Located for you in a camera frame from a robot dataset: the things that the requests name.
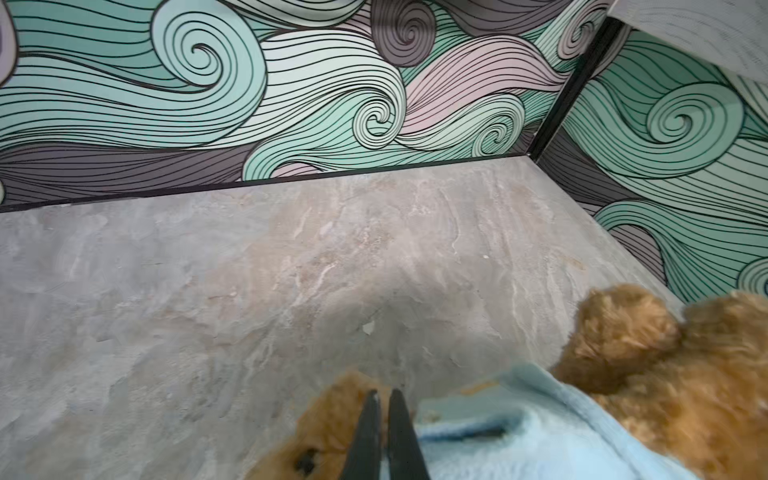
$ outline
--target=wallpaper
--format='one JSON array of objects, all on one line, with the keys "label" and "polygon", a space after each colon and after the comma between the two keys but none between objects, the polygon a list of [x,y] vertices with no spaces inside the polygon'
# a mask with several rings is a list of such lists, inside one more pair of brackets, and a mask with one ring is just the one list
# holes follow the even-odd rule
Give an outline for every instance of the wallpaper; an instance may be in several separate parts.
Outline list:
[{"label": "wallpaper", "polygon": [[520,151],[608,4],[0,3],[3,204]]},{"label": "wallpaper", "polygon": [[682,300],[768,295],[768,85],[621,42],[539,166]]}]

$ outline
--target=floor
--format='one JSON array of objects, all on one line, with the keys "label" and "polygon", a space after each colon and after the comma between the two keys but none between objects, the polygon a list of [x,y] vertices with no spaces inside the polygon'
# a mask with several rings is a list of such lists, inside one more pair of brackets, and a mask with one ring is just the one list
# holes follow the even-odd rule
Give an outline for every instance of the floor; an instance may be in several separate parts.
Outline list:
[{"label": "floor", "polygon": [[0,478],[239,478],[356,366],[551,364],[591,286],[680,303],[526,157],[0,215]]}]

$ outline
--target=teal swirl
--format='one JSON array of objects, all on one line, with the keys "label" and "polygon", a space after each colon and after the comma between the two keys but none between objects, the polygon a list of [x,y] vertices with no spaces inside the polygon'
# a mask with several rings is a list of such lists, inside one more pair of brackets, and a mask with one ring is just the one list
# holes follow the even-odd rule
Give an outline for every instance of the teal swirl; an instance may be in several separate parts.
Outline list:
[{"label": "teal swirl", "polygon": [[[475,112],[466,122],[464,118],[456,117],[455,124],[443,124],[442,130],[431,129],[423,134],[417,131],[372,150],[360,144],[353,132],[353,122],[360,108],[370,101],[370,95],[365,90],[353,92],[322,107],[289,131],[259,144],[245,162],[243,180],[270,178],[280,165],[289,162],[310,165],[321,171],[334,171],[454,160],[476,156],[477,152],[484,155],[503,154],[513,145],[517,139],[515,135],[520,131],[515,124],[521,114],[519,101],[512,100],[512,95],[500,94],[475,101],[476,104],[483,103],[483,108],[475,105],[473,109],[472,104],[465,107],[465,111]],[[480,111],[484,111],[486,116],[477,115]],[[457,134],[461,132],[460,140],[457,142],[445,135],[445,129]],[[441,148],[419,150],[417,145]]]},{"label": "teal swirl", "polygon": [[745,266],[737,279],[737,288],[768,295],[768,257],[759,258]]},{"label": "teal swirl", "polygon": [[731,291],[745,267],[768,257],[765,225],[683,212],[648,200],[614,202],[594,218],[607,230],[620,225],[647,230],[661,250],[670,289],[687,302]]},{"label": "teal swirl", "polygon": [[768,141],[739,139],[717,161],[688,175],[640,178],[607,173],[627,189],[668,207],[765,224],[768,223],[766,159]]},{"label": "teal swirl", "polygon": [[627,177],[676,177],[706,167],[736,140],[744,118],[739,96],[716,83],[684,85],[654,102],[648,138],[619,111],[612,90],[592,81],[564,124],[604,170]]},{"label": "teal swirl", "polygon": [[248,25],[224,4],[169,0],[154,14],[151,40],[185,89],[50,55],[19,58],[0,89],[0,148],[39,141],[190,147],[225,136],[256,109],[266,86],[264,58]]},{"label": "teal swirl", "polygon": [[[8,7],[23,55],[49,55],[125,80],[169,90],[194,91],[193,85],[163,66],[153,49],[152,15],[161,3],[161,0],[18,0]],[[245,20],[257,38],[278,29],[260,18]]]},{"label": "teal swirl", "polygon": [[509,149],[520,136],[524,122],[525,109],[519,98],[513,94],[493,94],[452,112],[424,130],[400,134],[396,141],[416,150],[438,151],[473,139],[472,156],[481,157],[490,155],[489,151]]},{"label": "teal swirl", "polygon": [[530,125],[534,122],[543,121],[547,113],[552,108],[552,104],[557,99],[559,92],[556,91],[524,91],[520,93],[520,100],[523,102],[525,110],[525,124]]},{"label": "teal swirl", "polygon": [[616,115],[637,135],[652,141],[647,131],[651,108],[675,88],[696,83],[725,82],[716,67],[634,31],[613,62],[589,85],[600,84],[611,93]]},{"label": "teal swirl", "polygon": [[370,38],[344,30],[288,31],[262,41],[261,47],[267,69],[264,99],[237,129],[203,148],[280,134],[354,91],[369,97],[350,125],[361,144],[381,148],[399,132],[406,115],[405,86]]}]

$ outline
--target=black metal trim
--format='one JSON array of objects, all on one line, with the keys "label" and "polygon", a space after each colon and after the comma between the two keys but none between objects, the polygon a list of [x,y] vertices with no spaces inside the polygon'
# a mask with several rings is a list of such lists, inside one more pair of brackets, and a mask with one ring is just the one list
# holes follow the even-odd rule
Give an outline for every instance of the black metal trim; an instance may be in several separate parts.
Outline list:
[{"label": "black metal trim", "polygon": [[359,169],[353,169],[353,170],[322,172],[321,174],[296,175],[293,177],[281,177],[281,178],[266,178],[263,180],[242,180],[237,182],[228,182],[225,184],[193,185],[190,187],[159,188],[156,190],[126,192],[124,194],[94,195],[93,197],[81,197],[81,198],[62,198],[60,200],[46,200],[43,202],[27,202],[23,204],[0,205],[0,214],[4,212],[18,212],[22,210],[31,210],[33,208],[47,207],[51,205],[63,206],[63,205],[79,205],[79,204],[96,204],[99,202],[123,200],[128,198],[162,197],[164,195],[189,194],[189,193],[204,192],[209,190],[226,190],[228,188],[254,187],[257,185],[269,185],[269,184],[282,184],[286,182],[295,182],[299,180],[317,180],[320,178],[346,177],[348,175],[374,174],[377,172],[407,170],[409,168],[437,167],[439,165],[463,164],[465,162],[472,162],[472,161],[493,160],[495,158],[520,157],[520,156],[522,156],[522,154],[505,153],[505,154],[499,154],[499,155],[488,155],[485,157],[470,157],[470,158],[459,158],[456,160],[423,162],[420,164],[394,165],[391,167],[359,168]]},{"label": "black metal trim", "polygon": [[557,100],[554,101],[547,117],[536,132],[531,145],[528,147],[528,155],[531,160],[538,162],[539,157],[557,134],[565,116],[576,102],[576,97],[592,77],[595,68],[598,67],[608,49],[613,45],[624,23],[616,18],[606,18],[598,33],[587,46],[587,50],[578,59],[576,68],[563,87]]}]

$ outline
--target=gray marble floor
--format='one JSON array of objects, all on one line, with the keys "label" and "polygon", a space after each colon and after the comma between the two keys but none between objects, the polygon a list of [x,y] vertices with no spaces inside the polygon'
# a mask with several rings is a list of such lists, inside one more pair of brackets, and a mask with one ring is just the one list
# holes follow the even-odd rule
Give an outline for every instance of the gray marble floor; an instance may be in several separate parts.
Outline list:
[{"label": "gray marble floor", "polygon": [[238,478],[352,366],[551,363],[590,286],[679,303],[527,158],[0,214],[0,478]]}]

